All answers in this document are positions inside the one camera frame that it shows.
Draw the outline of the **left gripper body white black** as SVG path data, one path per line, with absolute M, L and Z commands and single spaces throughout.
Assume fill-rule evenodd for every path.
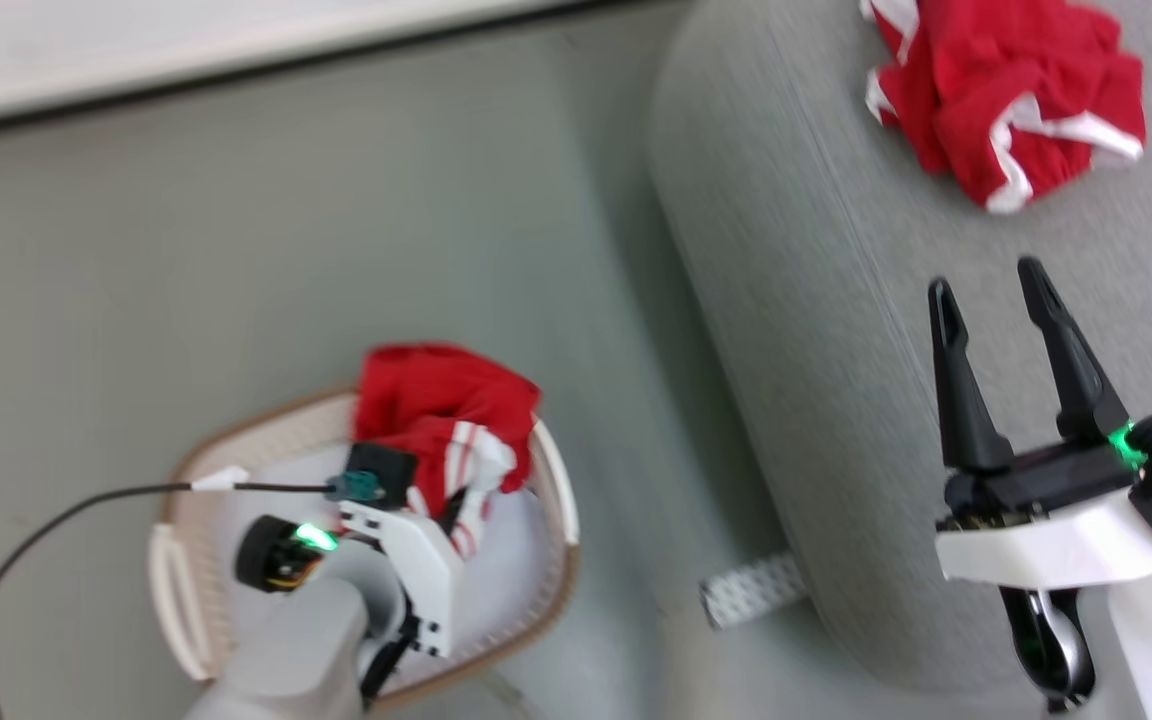
M 314 579 L 343 579 L 380 629 L 371 637 L 411 639 L 411 650 L 448 659 L 465 561 L 444 528 L 415 511 L 338 503 L 338 533 L 262 515 L 236 550 L 236 579 L 266 593 L 291 593 Z

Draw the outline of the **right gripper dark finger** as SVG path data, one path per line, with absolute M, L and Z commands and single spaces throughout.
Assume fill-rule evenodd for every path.
M 1107 442 L 1130 420 L 1114 384 L 1108 381 L 1043 262 L 1023 256 L 1018 278 L 1030 323 L 1041 332 L 1046 347 L 1060 402 L 1056 427 L 1061 438 Z
M 929 319 L 943 465 L 1000 473 L 1011 465 L 1014 450 L 993 424 L 967 353 L 967 323 L 943 276 L 929 283 Z

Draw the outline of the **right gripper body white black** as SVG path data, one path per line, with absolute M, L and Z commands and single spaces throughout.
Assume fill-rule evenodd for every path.
M 1115 439 L 1029 452 L 1001 473 L 955 471 L 934 551 L 948 579 L 1064 591 L 1152 575 L 1152 524 L 1134 503 L 1144 458 Z

